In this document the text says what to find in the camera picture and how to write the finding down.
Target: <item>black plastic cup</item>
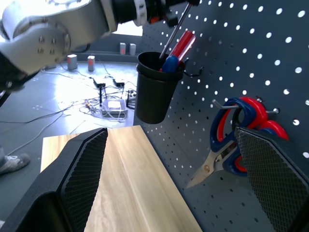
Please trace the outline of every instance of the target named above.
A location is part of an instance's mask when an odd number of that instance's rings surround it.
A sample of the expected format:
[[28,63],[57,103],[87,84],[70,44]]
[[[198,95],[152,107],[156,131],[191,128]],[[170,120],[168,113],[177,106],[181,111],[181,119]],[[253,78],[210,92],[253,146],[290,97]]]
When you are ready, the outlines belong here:
[[136,115],[148,124],[164,120],[178,82],[183,77],[184,63],[174,73],[160,72],[166,58],[159,59],[158,52],[144,52],[138,56]]

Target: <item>dark gray pegboard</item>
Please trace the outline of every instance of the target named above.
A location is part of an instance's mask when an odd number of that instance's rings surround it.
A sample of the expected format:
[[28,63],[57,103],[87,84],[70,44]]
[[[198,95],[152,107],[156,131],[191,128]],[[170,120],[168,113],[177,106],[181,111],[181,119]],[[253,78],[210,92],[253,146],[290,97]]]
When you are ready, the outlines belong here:
[[[184,8],[172,11],[180,16]],[[161,124],[137,118],[134,124],[144,129],[202,230],[272,232],[247,178],[220,171],[197,187],[185,186],[209,153],[210,127],[218,113],[213,99],[224,103],[231,97],[258,96],[268,110],[279,108],[269,118],[286,129],[300,156],[307,155],[309,2],[201,0],[189,14],[171,48],[185,29],[195,31],[186,70],[197,73],[203,66],[204,72],[179,82]],[[171,32],[164,22],[145,26],[142,52],[161,52]],[[230,131],[227,124],[225,132]]]

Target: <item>gray floor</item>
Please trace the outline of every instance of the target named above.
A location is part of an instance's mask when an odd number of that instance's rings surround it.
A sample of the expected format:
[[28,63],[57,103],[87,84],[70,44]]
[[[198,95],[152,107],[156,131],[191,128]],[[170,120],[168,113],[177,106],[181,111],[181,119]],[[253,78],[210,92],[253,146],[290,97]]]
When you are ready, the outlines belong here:
[[[136,89],[137,72],[133,63],[105,63],[107,71],[115,78],[124,79],[125,89]],[[102,63],[96,63],[96,70],[88,72],[86,63],[79,63],[78,70],[89,76],[106,75]],[[67,72],[60,66],[47,72],[59,74],[39,73],[25,88],[12,94],[0,108],[0,121],[25,122],[59,111],[71,105],[72,101],[89,99],[98,96],[91,79],[80,76],[76,72]],[[113,86],[112,79],[105,79],[106,86]],[[117,90],[108,88],[107,93]],[[95,118],[79,111],[75,106],[67,111],[53,125],[48,127],[35,141],[17,151],[15,154],[28,153],[31,156],[30,164],[15,173],[0,176],[0,220],[5,220],[18,201],[24,195],[31,183],[40,172],[42,139],[47,136],[56,136],[70,133],[81,133],[100,127],[118,128],[133,125],[134,111],[129,110],[124,122]],[[28,124],[0,123],[0,144],[6,153],[11,152],[22,144],[34,138],[41,129],[53,122],[60,114],[42,118]]]

